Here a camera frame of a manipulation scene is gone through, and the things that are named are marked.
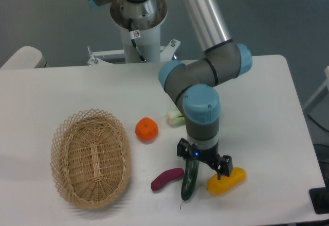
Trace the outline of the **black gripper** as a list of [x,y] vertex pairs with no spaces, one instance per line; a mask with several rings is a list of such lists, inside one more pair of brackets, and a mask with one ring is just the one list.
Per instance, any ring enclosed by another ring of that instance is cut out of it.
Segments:
[[220,156],[218,143],[208,149],[199,149],[196,144],[190,144],[186,139],[181,138],[177,144],[177,156],[184,160],[198,160],[212,167],[217,173],[217,179],[222,176],[230,177],[233,171],[232,157],[229,155]]

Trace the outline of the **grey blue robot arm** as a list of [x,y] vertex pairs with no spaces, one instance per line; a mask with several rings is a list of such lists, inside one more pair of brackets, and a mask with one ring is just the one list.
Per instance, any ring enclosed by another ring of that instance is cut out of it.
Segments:
[[215,87],[252,67],[252,55],[235,44],[216,0],[182,0],[204,58],[185,65],[160,48],[160,26],[167,16],[164,0],[87,0],[92,7],[110,4],[121,31],[126,63],[159,62],[158,79],[186,122],[187,139],[177,146],[185,160],[206,163],[219,177],[230,176],[232,159],[218,153],[220,102]]

